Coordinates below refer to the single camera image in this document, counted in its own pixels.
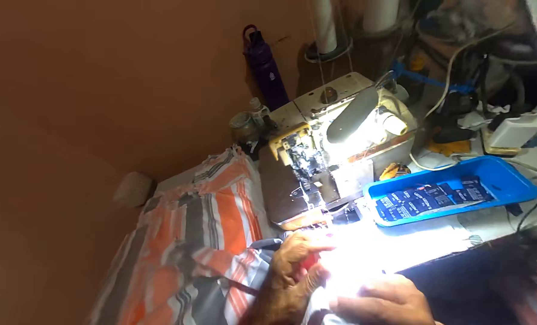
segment striped fabric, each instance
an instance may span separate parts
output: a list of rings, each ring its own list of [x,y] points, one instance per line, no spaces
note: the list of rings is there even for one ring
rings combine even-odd
[[[211,156],[191,184],[146,204],[88,323],[236,324],[272,257],[258,240],[273,236],[248,156],[239,147]]]

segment purple water bottle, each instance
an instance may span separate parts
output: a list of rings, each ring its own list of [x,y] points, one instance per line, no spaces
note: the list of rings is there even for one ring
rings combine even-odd
[[[247,39],[247,31],[254,28]],[[254,25],[246,26],[243,30],[244,55],[252,73],[255,75],[256,83],[265,97],[266,106],[270,111],[285,105],[289,102],[285,85],[282,83],[281,74],[278,72],[277,63],[272,57],[270,46],[265,43],[263,35]]]

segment wall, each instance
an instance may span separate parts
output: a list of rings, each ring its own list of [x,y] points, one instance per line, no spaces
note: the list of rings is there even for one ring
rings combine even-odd
[[[0,107],[119,170],[164,179],[231,143],[228,122],[251,93],[247,24],[272,45],[295,97],[313,35],[306,5],[1,0]]]
[[[139,214],[120,177],[0,109],[0,325],[83,322]]]

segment sewing machine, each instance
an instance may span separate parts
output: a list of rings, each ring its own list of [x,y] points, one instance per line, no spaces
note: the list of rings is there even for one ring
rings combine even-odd
[[[260,151],[263,196],[267,215],[285,230],[327,225],[335,213],[350,209],[362,196],[362,187],[378,179],[391,163],[408,163],[417,121],[396,95],[383,88],[390,76],[374,83],[352,72],[308,92],[271,113],[279,135]],[[339,136],[343,112],[365,91],[374,93],[376,105],[357,120],[351,136]],[[390,116],[396,126],[383,122]]]

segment person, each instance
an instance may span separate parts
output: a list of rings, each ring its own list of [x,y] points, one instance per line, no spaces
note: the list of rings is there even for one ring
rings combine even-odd
[[[307,270],[303,261],[315,253],[333,250],[324,240],[302,232],[289,236],[275,252],[257,299],[240,325],[300,324],[308,301],[324,285],[330,273],[316,263]],[[352,323],[387,325],[436,325],[427,299],[402,275],[386,275],[362,287],[357,297],[338,297],[331,312]]]

